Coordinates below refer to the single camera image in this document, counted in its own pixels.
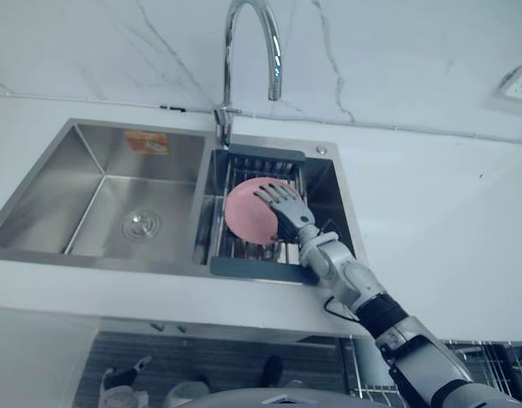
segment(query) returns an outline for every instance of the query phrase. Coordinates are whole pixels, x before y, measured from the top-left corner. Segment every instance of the faucet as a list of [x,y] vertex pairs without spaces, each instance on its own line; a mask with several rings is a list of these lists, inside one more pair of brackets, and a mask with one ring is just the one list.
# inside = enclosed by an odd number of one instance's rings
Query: faucet
[[233,57],[233,36],[236,17],[241,7],[249,3],[261,21],[267,54],[269,57],[269,100],[278,100],[281,96],[281,46],[275,16],[267,0],[232,0],[225,21],[225,54],[224,54],[224,101],[214,110],[218,124],[218,137],[228,147],[232,134],[233,115],[240,110],[233,109],[230,102],[230,77]]

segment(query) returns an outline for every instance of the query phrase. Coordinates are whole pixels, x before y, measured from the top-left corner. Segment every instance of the marble wall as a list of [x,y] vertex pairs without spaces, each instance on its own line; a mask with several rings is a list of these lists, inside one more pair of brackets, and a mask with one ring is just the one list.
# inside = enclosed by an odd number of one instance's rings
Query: marble wall
[[[0,0],[0,94],[211,109],[229,0]],[[522,139],[496,89],[522,64],[522,0],[271,0],[282,100],[266,99],[260,25],[244,8],[233,100],[273,117],[380,122]]]

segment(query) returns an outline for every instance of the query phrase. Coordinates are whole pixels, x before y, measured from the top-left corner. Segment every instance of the sticker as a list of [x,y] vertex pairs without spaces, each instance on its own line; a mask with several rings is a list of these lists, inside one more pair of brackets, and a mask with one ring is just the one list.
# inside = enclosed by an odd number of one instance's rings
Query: sticker
[[128,146],[136,153],[144,155],[168,155],[168,142],[165,133],[126,130]]

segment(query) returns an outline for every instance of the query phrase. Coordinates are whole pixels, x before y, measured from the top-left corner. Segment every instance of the wire rack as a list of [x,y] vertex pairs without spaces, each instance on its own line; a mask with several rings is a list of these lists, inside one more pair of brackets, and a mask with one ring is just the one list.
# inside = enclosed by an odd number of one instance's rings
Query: wire rack
[[[484,383],[522,402],[522,343],[445,342],[469,369],[477,383]],[[354,359],[355,396],[394,407],[407,407],[395,385],[366,385]]]
[[[292,186],[306,202],[306,189],[302,169],[298,164],[285,161],[271,161],[255,157],[231,157],[225,174],[222,212],[228,194],[243,181],[258,177],[281,179]],[[227,258],[246,258],[279,264],[298,265],[298,245],[276,242],[272,245],[256,245],[237,237],[223,221],[216,236],[216,256]]]

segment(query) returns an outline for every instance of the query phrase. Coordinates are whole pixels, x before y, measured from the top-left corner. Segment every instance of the pink dish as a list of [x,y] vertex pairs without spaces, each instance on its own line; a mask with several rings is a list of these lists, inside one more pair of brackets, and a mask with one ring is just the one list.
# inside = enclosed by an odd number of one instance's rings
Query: pink dish
[[253,195],[262,184],[288,185],[284,180],[270,177],[250,178],[238,184],[227,196],[225,222],[236,236],[258,245],[276,242],[278,219],[272,210]]

